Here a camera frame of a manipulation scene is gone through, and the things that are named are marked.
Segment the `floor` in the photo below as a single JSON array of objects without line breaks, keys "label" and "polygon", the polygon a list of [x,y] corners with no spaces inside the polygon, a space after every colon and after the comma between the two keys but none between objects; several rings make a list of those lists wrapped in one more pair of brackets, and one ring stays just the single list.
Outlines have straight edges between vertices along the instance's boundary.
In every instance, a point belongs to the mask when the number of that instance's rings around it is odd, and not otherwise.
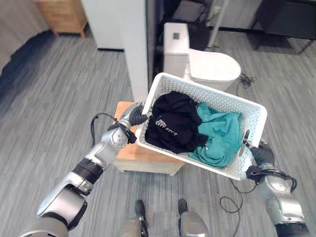
[{"label": "floor", "polygon": [[[289,39],[293,49],[279,47],[272,39],[272,47],[253,51],[256,39],[219,32],[217,46],[233,56],[244,73],[257,77],[247,90],[240,87],[239,94],[267,108],[263,137],[275,152],[277,166],[297,179],[294,196],[316,236],[316,44],[297,55],[304,40]],[[236,84],[230,93],[235,93]],[[0,77],[1,236],[17,236],[35,217],[45,195],[89,151],[93,115],[114,114],[119,100],[132,101],[124,53],[97,51],[91,34],[82,40],[45,33],[13,56]],[[110,123],[106,118],[97,121],[98,139]],[[253,183],[237,185],[249,190]],[[240,200],[227,178],[192,165],[174,177],[121,173],[110,167],[95,184],[87,212],[69,235],[116,236],[124,220],[134,216],[134,202],[141,198],[150,236],[176,237],[177,201],[186,198],[211,236],[229,237],[238,217],[221,209],[221,196]],[[255,191],[244,196],[237,236],[276,236]]]}]

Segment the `toilet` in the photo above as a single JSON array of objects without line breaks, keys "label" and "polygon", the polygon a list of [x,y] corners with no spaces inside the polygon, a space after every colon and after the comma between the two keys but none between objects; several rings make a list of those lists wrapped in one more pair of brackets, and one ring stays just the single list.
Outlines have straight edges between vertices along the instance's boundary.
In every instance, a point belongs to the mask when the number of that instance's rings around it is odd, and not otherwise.
[{"label": "toilet", "polygon": [[240,75],[239,63],[224,53],[189,47],[187,24],[165,23],[163,71],[225,91]]}]

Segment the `clothing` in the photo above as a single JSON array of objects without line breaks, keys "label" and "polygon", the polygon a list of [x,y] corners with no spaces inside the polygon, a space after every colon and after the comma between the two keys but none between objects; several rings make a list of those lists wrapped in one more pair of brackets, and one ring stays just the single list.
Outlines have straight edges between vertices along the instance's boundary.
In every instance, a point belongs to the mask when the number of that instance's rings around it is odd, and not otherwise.
[{"label": "clothing", "polygon": [[198,132],[201,123],[196,102],[188,95],[172,91],[154,103],[145,140],[176,154],[193,152],[197,146],[203,146],[207,141],[207,136]]},{"label": "clothing", "polygon": [[205,146],[189,153],[189,157],[215,167],[225,167],[241,147],[241,113],[221,113],[205,102],[197,105],[197,113],[202,118],[198,131],[207,135],[208,140]]}]

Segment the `black table leg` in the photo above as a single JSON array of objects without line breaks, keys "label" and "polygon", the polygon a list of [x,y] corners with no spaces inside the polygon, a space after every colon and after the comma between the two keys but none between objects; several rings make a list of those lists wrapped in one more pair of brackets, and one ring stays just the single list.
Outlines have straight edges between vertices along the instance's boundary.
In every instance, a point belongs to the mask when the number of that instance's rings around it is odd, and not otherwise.
[{"label": "black table leg", "polygon": [[301,54],[302,52],[304,52],[305,49],[307,49],[308,46],[310,46],[313,43],[313,40],[310,39],[310,41],[308,42],[308,44],[306,44],[301,51],[298,52],[298,54]]},{"label": "black table leg", "polygon": [[266,36],[265,33],[262,33],[261,36],[260,36],[260,39],[255,47],[255,50],[257,50],[259,48],[259,46],[261,45],[261,42],[263,41],[264,37]]}]

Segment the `white plastic basket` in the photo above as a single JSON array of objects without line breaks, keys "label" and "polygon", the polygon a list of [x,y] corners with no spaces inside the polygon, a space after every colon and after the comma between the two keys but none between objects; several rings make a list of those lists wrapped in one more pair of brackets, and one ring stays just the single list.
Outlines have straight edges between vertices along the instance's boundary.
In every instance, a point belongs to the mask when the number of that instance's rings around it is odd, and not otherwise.
[{"label": "white plastic basket", "polygon": [[[221,112],[242,113],[241,129],[243,133],[249,129],[250,133],[248,136],[248,141],[251,141],[253,146],[259,145],[267,118],[267,110],[265,107],[249,100],[245,100],[243,98],[195,83],[193,81],[184,80],[167,73],[160,73],[155,77],[154,83],[143,109],[143,114],[148,113],[152,109],[154,102],[161,95],[168,94],[173,90],[189,95],[196,102],[206,102],[208,106],[213,107]],[[137,144],[139,146],[174,157],[176,159],[183,160],[187,163],[199,166],[232,179],[242,180],[246,178],[245,172],[252,164],[252,154],[249,149],[244,149],[241,156],[239,156],[239,151],[236,152],[232,163],[230,163],[225,168],[215,168],[208,164],[192,159],[184,153],[175,154],[169,150],[165,150],[147,143],[145,140],[147,126],[148,121],[137,128],[136,136],[138,138]]]}]

